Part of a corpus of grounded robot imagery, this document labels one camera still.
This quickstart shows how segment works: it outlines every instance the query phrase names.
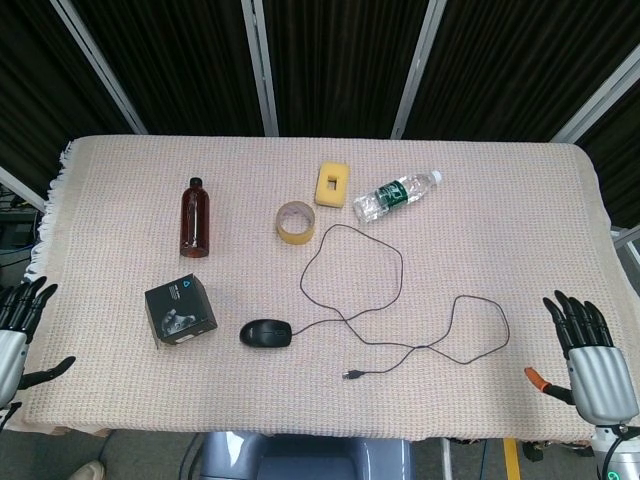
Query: orange fingertip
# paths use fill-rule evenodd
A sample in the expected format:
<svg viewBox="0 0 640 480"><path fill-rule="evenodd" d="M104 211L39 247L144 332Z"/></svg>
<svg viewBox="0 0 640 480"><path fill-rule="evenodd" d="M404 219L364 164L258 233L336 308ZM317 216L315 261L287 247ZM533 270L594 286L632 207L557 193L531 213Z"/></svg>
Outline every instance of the orange fingertip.
<svg viewBox="0 0 640 480"><path fill-rule="evenodd" d="M524 374L527 376L529 381L533 383L533 386L536 387L541 392L544 392L544 389L551 385L544 378L540 376L538 372L535 371L533 367L527 367L524 369Z"/></svg>

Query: roll of tape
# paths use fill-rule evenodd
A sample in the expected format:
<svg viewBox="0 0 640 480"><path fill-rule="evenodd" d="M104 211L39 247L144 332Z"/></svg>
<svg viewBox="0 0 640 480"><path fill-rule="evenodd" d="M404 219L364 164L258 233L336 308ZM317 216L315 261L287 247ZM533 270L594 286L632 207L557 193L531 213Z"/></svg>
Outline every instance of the roll of tape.
<svg viewBox="0 0 640 480"><path fill-rule="evenodd" d="M291 215L302 215L309 222L309 228L307 228L302 233L291 233L287 232L282 224L284 223L285 217ZM278 213L276 215L276 230L278 231L278 235L285 242L291 245L304 245L311 237L313 237L313 232L315 231L315 223L316 223L316 214L313 213L313 209L304 202L289 202L285 203L280 207Z"/></svg>

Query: brown glass bottle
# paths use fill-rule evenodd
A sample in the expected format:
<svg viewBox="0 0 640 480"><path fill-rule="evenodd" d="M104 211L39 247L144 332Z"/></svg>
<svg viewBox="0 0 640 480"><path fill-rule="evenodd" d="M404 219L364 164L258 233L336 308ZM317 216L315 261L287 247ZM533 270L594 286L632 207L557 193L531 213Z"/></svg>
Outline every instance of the brown glass bottle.
<svg viewBox="0 0 640 480"><path fill-rule="evenodd" d="M194 177L182 194L180 255L191 258L209 255L209 195L202 179Z"/></svg>

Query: yellow sponge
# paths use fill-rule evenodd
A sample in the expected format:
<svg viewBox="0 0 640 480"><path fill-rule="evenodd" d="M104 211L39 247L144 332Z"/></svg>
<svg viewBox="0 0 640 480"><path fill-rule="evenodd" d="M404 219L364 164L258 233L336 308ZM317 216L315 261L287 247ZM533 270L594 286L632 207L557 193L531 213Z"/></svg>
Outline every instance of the yellow sponge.
<svg viewBox="0 0 640 480"><path fill-rule="evenodd" d="M349 165L324 162L318 173L316 203L327 207L343 207L347 198Z"/></svg>

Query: shoe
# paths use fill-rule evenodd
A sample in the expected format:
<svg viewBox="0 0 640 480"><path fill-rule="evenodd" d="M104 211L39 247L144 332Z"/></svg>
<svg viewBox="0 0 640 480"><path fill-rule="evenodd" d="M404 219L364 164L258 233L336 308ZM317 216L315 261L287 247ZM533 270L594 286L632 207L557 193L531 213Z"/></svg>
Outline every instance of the shoe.
<svg viewBox="0 0 640 480"><path fill-rule="evenodd" d="M104 480L106 478L104 465L94 460L80 467L69 480Z"/></svg>

